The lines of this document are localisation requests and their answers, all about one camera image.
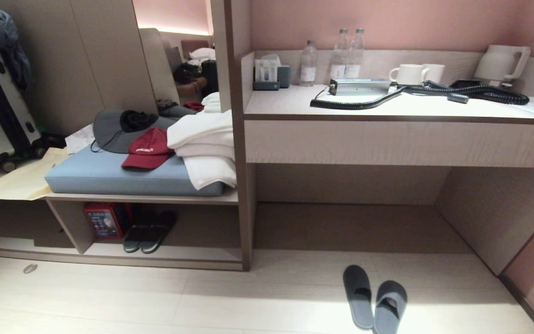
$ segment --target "gray bucket hat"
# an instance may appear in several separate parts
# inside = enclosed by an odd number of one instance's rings
[[[131,143],[150,127],[166,130],[176,121],[133,110],[102,110],[94,119],[94,138],[100,148],[128,154]]]

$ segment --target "white mug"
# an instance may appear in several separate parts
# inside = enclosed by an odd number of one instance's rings
[[[424,68],[428,69],[426,80],[432,80],[435,83],[440,83],[442,74],[445,71],[445,66],[440,64],[424,64]]]
[[[421,83],[426,80],[428,71],[429,69],[424,68],[423,65],[401,64],[398,68],[390,70],[388,78],[390,81],[398,84],[421,85]],[[399,72],[397,78],[393,78],[393,72]]]

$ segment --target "water bottle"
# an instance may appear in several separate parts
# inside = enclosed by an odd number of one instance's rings
[[[356,29],[356,36],[350,44],[350,51],[348,52],[348,61],[345,66],[346,78],[358,78],[360,76],[360,68],[362,67],[362,60],[364,59],[364,28]]]
[[[350,41],[347,40],[347,29],[339,30],[339,37],[333,47],[333,58],[331,59],[331,78],[343,78],[345,76],[345,64],[347,63],[347,52],[350,48]]]
[[[316,78],[316,48],[313,39],[308,40],[302,51],[300,68],[300,85],[312,87]]]

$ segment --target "white kettle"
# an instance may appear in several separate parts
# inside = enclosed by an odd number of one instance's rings
[[[515,66],[518,53],[521,57]],[[528,57],[530,57],[530,47],[528,46],[490,45],[488,51],[479,61],[475,77],[484,80],[510,82],[521,76]]]

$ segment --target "slipper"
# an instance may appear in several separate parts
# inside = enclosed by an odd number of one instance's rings
[[[176,214],[172,211],[165,211],[154,220],[154,223],[148,230],[146,230],[146,236],[140,242],[140,249],[144,254],[150,254],[159,249],[162,245],[162,241],[168,235],[168,232],[172,230],[172,227],[176,224]]]
[[[360,266],[351,265],[343,272],[343,284],[347,300],[350,302],[351,317],[358,328],[371,329],[374,323],[372,315],[372,290],[366,271]]]
[[[376,334],[396,334],[406,307],[407,292],[405,288],[395,281],[382,283],[376,294],[374,332]]]
[[[127,236],[123,240],[123,250],[134,252],[140,249],[140,242],[146,236],[146,231],[150,228],[151,220],[154,218],[153,212],[142,212],[139,215],[138,223],[131,226]]]

